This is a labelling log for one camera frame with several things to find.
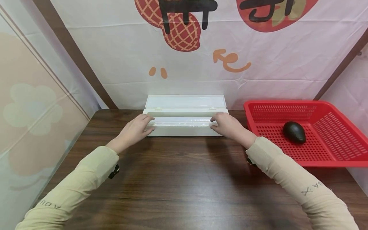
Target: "box lid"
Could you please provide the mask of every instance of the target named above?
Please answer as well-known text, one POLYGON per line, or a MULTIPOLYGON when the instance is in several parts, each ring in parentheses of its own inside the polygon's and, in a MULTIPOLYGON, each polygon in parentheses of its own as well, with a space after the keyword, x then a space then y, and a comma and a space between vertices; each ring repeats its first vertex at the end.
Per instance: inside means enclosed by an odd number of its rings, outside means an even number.
POLYGON ((149 95, 146 109, 226 108, 224 95, 149 95))

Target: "beige sleeve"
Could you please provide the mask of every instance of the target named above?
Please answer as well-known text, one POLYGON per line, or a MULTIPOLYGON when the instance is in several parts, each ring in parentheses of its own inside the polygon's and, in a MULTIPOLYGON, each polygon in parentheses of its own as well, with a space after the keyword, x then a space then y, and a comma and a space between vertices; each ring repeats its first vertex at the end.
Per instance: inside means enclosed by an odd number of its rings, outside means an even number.
POLYGON ((78 206, 97 189, 115 169, 118 155, 108 147, 98 147, 38 204, 27 212, 16 230, 59 230, 78 206))
POLYGON ((254 164, 301 204, 313 229, 358 229, 346 204, 274 143, 258 137, 246 153, 254 164))

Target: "orange arrow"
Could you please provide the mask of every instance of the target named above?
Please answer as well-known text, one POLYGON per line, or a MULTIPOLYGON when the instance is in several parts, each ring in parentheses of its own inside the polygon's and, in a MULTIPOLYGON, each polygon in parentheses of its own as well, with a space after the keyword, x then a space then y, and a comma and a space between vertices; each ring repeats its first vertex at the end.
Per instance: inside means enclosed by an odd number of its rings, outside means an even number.
POLYGON ((252 65, 251 62, 248 62, 244 67, 242 67, 240 69, 231 68, 228 64, 237 62, 238 55, 236 53, 229 53, 228 55, 226 55, 224 57, 224 56, 222 56, 222 54, 224 54, 224 53, 226 53, 226 49, 215 50, 213 52, 213 62, 217 63, 218 60, 221 60, 222 61, 222 66, 224 67, 225 70, 227 70, 229 72, 243 72, 243 71, 249 69, 249 67, 252 65))

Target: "red plastic basket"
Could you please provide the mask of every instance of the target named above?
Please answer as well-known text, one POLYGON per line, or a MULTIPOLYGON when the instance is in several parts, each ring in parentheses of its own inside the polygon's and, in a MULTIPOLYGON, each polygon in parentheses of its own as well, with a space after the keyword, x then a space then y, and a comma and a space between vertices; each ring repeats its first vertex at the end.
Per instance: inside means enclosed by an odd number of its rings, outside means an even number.
POLYGON ((332 104, 322 101, 248 101, 248 128, 264 136, 303 167, 368 167, 367 137, 332 104), (306 143, 291 143, 282 133, 295 121, 306 143))

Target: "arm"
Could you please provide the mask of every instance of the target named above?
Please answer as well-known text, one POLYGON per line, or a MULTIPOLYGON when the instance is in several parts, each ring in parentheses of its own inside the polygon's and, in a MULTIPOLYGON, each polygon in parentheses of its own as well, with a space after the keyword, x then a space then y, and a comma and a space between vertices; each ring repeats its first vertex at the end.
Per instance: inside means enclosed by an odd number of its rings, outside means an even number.
POLYGON ((211 128, 248 149, 252 162, 301 204, 313 229, 358 229, 346 204, 274 143, 243 128, 229 114, 216 114, 215 120, 218 126, 211 128))
POLYGON ((63 229, 65 222, 73 216, 82 201, 114 171, 118 155, 153 131, 145 131, 153 119, 148 115, 139 115, 106 146, 100 146, 88 154, 65 179, 27 212, 15 229, 63 229))

